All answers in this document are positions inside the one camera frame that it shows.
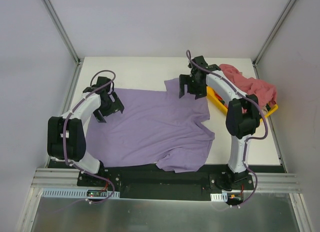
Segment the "purple t shirt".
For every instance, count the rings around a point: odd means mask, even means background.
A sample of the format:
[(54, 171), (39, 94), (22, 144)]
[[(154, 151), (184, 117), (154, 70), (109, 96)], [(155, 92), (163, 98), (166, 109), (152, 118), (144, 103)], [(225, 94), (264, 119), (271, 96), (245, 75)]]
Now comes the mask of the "purple t shirt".
[(210, 153), (215, 134), (206, 98), (179, 97), (178, 79), (166, 80), (165, 91), (117, 88), (123, 112), (104, 123), (89, 121), (88, 152), (106, 167), (155, 164), (164, 171), (195, 172)]

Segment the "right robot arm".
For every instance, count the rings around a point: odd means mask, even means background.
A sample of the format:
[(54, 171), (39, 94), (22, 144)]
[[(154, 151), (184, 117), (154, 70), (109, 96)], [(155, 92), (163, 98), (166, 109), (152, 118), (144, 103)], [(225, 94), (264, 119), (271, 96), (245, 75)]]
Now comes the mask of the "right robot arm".
[(218, 93), (227, 104), (225, 125), (231, 135), (231, 150), (228, 168), (231, 173), (225, 176), (225, 184), (230, 189), (237, 189), (243, 183), (240, 173), (248, 170), (247, 152), (250, 140), (260, 126), (261, 112), (259, 101), (255, 94), (247, 94), (236, 87), (216, 64), (207, 64), (200, 55), (192, 58), (186, 51), (189, 60), (189, 74), (179, 75), (179, 97), (185, 93), (201, 99), (207, 96), (207, 87)]

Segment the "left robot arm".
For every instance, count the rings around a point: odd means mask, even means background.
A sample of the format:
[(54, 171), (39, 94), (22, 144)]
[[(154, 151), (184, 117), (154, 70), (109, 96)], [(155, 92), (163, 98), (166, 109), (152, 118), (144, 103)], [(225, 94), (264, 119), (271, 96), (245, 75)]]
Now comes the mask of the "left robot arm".
[(124, 105), (114, 90), (112, 79), (99, 76), (95, 84), (85, 88), (80, 101), (69, 111), (48, 120), (47, 153), (69, 166), (89, 173), (88, 180), (99, 187), (105, 183), (103, 163), (87, 149), (84, 124), (94, 116), (105, 123), (105, 117), (124, 112)]

